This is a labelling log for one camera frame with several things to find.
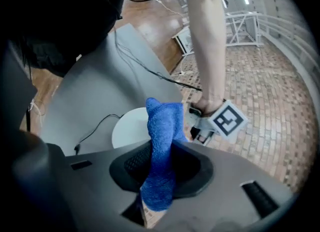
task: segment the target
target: tiled floor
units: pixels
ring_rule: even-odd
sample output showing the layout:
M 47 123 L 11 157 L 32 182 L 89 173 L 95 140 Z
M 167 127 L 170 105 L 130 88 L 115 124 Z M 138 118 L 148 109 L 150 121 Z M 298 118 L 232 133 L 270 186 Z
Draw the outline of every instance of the tiled floor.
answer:
M 185 75 L 179 75 L 181 68 Z M 172 77 L 201 86 L 193 54 Z M 185 106 L 201 96 L 193 89 L 181 91 Z M 290 61 L 266 39 L 260 48 L 228 47 L 225 98 L 244 112 L 249 123 L 235 144 L 215 135 L 207 146 L 240 155 L 298 191 L 313 163 L 318 123 L 308 89 Z

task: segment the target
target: blue towel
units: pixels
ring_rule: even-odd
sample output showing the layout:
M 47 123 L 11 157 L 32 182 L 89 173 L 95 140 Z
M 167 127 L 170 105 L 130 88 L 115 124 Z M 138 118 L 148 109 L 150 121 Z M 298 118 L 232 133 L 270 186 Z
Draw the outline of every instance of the blue towel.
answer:
M 145 106 L 152 156 L 149 175 L 140 193 L 146 206 L 159 212 L 168 209 L 173 200 L 176 177 L 171 162 L 171 143 L 187 141 L 183 131 L 184 108 L 182 103 L 160 103 L 155 98 L 148 98 Z

